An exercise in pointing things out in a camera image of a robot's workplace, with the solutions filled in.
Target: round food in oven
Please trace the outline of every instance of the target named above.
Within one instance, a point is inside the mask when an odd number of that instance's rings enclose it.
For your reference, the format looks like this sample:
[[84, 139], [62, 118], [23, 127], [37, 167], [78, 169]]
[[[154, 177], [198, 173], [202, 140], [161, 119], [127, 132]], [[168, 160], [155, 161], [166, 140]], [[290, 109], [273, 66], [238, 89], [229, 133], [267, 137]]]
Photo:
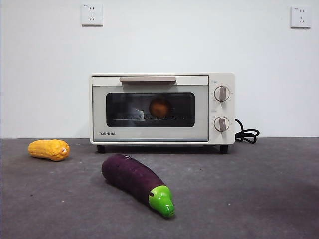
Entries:
[[156, 118], [167, 117], [171, 112], [171, 104], [166, 99], [155, 98], [150, 103], [150, 112]]

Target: oven handle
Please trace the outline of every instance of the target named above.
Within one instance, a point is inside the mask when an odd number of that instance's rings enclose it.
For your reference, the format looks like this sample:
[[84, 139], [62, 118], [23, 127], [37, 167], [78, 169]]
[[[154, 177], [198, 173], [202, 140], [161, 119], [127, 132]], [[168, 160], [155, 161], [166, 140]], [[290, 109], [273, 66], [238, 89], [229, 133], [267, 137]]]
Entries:
[[121, 82], [176, 82], [175, 76], [120, 77]]

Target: green eggplant stem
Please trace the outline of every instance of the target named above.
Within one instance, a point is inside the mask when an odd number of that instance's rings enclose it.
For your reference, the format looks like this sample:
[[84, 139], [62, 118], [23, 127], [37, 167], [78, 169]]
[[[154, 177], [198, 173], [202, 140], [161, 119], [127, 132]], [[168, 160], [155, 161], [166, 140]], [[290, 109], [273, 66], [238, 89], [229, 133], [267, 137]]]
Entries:
[[172, 202], [172, 194], [170, 189], [161, 185], [151, 190], [152, 196], [149, 195], [149, 203], [151, 208], [160, 212], [164, 217], [170, 218], [175, 214], [175, 208]]

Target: oven foot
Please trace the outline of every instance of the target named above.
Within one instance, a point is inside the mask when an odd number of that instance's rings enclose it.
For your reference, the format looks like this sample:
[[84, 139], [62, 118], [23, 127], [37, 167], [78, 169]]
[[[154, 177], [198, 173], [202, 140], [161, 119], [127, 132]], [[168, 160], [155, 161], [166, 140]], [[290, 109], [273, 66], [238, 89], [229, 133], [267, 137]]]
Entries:
[[221, 145], [220, 146], [220, 153], [227, 154], [228, 153], [228, 145]]
[[98, 153], [105, 153], [105, 146], [97, 145], [98, 146]]

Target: oven window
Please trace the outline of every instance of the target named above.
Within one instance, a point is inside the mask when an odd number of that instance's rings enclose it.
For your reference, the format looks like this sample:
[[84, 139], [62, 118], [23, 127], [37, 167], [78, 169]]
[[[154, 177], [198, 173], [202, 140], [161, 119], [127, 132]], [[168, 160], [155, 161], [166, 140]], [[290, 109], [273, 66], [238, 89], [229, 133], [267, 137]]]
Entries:
[[182, 93], [108, 93], [108, 127], [193, 127], [195, 95]]

